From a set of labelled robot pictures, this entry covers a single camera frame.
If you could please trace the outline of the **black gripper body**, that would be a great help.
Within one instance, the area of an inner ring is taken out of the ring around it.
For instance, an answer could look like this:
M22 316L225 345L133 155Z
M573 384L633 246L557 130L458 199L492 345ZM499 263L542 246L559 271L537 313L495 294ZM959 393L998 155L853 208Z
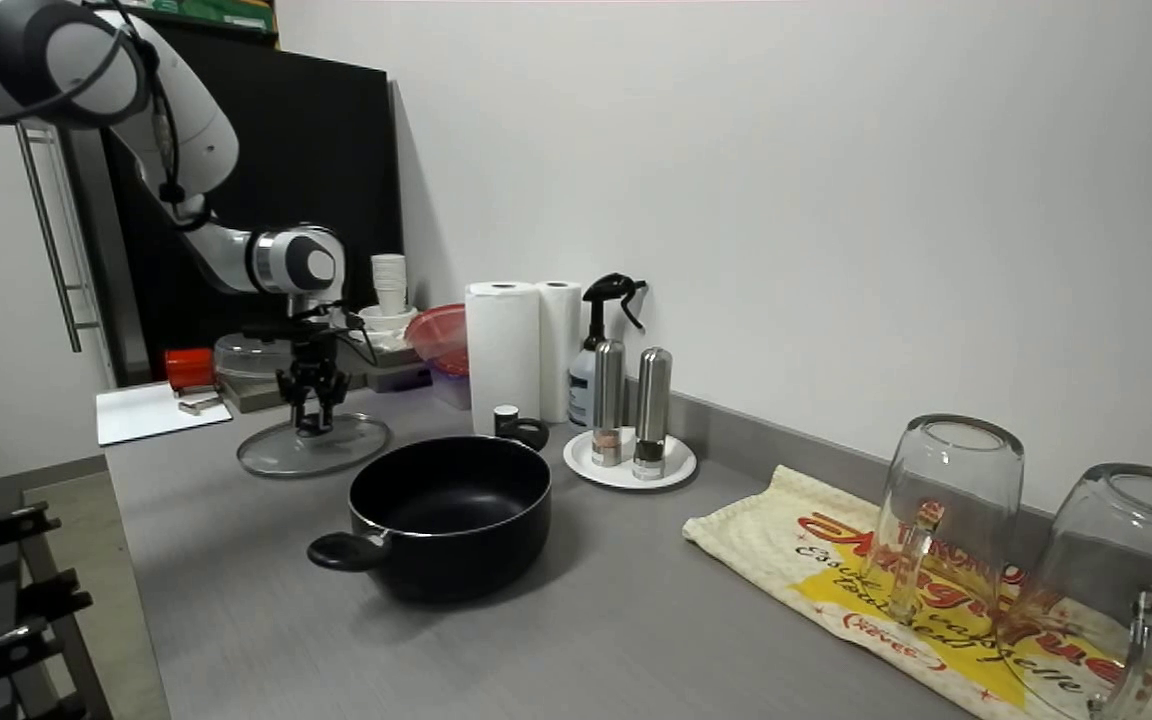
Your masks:
M278 393L289 402L340 402L349 393L349 379L337 365L337 345L342 337L342 321L337 306L317 306L302 313L291 313L278 326L278 337L291 349L291 361L275 372Z

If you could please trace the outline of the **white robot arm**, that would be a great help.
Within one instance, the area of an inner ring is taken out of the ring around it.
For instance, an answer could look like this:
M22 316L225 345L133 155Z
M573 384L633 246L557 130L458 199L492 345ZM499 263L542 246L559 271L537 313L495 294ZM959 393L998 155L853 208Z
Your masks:
M133 14L80 0L0 0L0 125L103 130L136 160L141 183L225 294L283 298L289 406L342 402L337 341L342 246L321 225L229 230L210 194L238 165L238 137L191 66Z

